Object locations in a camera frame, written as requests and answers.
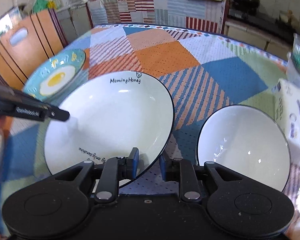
teal plate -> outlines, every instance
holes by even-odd
[[[60,52],[41,64],[30,76],[23,92],[46,102],[55,98],[79,74],[86,59],[82,49]]]

patchwork counter cover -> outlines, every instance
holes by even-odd
[[[158,78],[175,106],[174,130],[166,147],[170,157],[195,162],[203,122],[231,104],[254,106],[274,117],[271,89],[287,64],[255,47],[190,29],[157,25],[98,25],[66,49],[83,49],[87,60],[74,83],[54,101],[59,104],[78,86],[104,73],[134,70]],[[50,175],[43,143],[49,121],[14,119],[0,171],[0,236],[8,236],[1,217],[13,192]],[[284,193],[296,203],[300,168],[291,167]],[[127,194],[178,192],[176,182],[163,182],[159,164],[121,188]],[[300,219],[296,212],[294,222]]]
[[[145,23],[220,33],[225,0],[94,0],[88,3],[94,26]]]

large white plate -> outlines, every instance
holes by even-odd
[[[197,161],[214,161],[282,191],[290,172],[286,138],[275,121],[250,106],[227,106],[203,124]]]
[[[122,71],[94,78],[59,106],[67,122],[51,121],[44,143],[47,166],[56,174],[84,160],[97,164],[139,149],[137,175],[164,150],[171,135],[174,106],[170,93],[156,78]]]

fried egg design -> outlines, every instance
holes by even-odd
[[[40,84],[40,94],[50,96],[63,88],[75,74],[75,67],[68,65],[54,71],[46,80]]]

green plastic bag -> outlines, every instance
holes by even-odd
[[[38,13],[42,10],[45,10],[48,8],[48,1],[47,0],[36,0],[33,5],[33,13]]]

